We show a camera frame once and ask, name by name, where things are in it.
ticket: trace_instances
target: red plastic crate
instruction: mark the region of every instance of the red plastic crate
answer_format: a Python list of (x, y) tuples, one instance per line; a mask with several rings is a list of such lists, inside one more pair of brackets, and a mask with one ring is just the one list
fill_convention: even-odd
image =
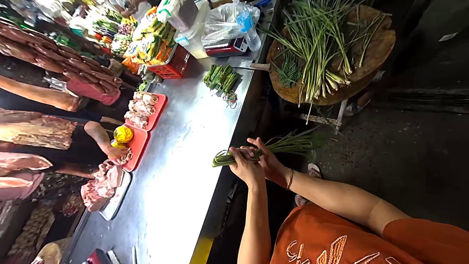
[(149, 70), (158, 74), (163, 79), (180, 79), (187, 67), (190, 53), (181, 45), (177, 45), (171, 60), (160, 66), (148, 67)]

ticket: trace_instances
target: knife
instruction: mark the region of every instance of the knife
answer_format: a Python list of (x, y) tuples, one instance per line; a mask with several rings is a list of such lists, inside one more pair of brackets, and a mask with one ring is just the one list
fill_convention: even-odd
[(266, 70), (270, 71), (270, 64), (262, 64), (262, 63), (253, 63), (252, 59), (249, 57), (229, 57), (228, 64), (232, 68), (243, 68), (243, 69), (250, 69), (250, 70)]

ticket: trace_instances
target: orange shirt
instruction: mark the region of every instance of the orange shirt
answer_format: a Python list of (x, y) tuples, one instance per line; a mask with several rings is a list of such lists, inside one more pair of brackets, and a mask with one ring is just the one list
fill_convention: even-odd
[(469, 263), (469, 232), (452, 225), (400, 219), (386, 225), (384, 237), (309, 204), (283, 223), (271, 264)]

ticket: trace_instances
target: wooden chopping board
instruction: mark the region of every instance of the wooden chopping board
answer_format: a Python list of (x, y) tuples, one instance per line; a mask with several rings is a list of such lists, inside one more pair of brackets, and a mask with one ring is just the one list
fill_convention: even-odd
[[(367, 24), (370, 23), (379, 14), (382, 14), (382, 12), (379, 10), (376, 10), (369, 6), (359, 6), (359, 20), (366, 21)], [(347, 21), (356, 23), (356, 8), (352, 9), (347, 14)], [(312, 102), (313, 104), (331, 105), (338, 103), (357, 94), (371, 82), (371, 80), (379, 71), (379, 69), (381, 68), (384, 61), (389, 56), (394, 47), (394, 43), (396, 41), (396, 34), (394, 30), (389, 30), (391, 22), (391, 18), (389, 16), (386, 16), (383, 22), (379, 25), (379, 28), (376, 30), (376, 33), (374, 34), (373, 38), (371, 39), (368, 45), (363, 60), (363, 65), (361, 68), (358, 68), (358, 63), (362, 54), (361, 39), (358, 40), (352, 46), (349, 61), (352, 64), (351, 58), (354, 58), (354, 71), (350, 76), (348, 76), (348, 80), (351, 81), (351, 84), (349, 86), (342, 85), (338, 89), (338, 91), (334, 91), (334, 95), (327, 94), (326, 97), (320, 96), (318, 99), (314, 99)], [(353, 29), (356, 29), (356, 26), (344, 26), (344, 35), (347, 36)], [(286, 31), (286, 28), (284, 28), (282, 30), (282, 33), (285, 33)], [(282, 45), (278, 41), (273, 41), (272, 45), (270, 46), (269, 53), (267, 54), (268, 63), (271, 63), (272, 59), (277, 57), (277, 55), (282, 51), (281, 46)], [(280, 66), (283, 63), (283, 56), (277, 57), (273, 62), (275, 63), (275, 65)], [(340, 58), (334, 58), (333, 62), (331, 63), (331, 68), (337, 69), (339, 63)], [(293, 85), (290, 88), (288, 86), (284, 86), (284, 84), (280, 82), (280, 76), (277, 73), (275, 66), (272, 65), (272, 69), (270, 70), (269, 74), (273, 88), (278, 93), (278, 95), (289, 102), (298, 103), (301, 79), (298, 80), (298, 83), (296, 85)]]

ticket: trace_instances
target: yellow plastic bag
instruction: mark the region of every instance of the yellow plastic bag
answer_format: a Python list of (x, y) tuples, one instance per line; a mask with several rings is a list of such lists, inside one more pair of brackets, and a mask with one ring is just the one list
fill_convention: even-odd
[(124, 125), (117, 127), (114, 130), (114, 139), (118, 143), (127, 143), (132, 140), (134, 133), (132, 130)]

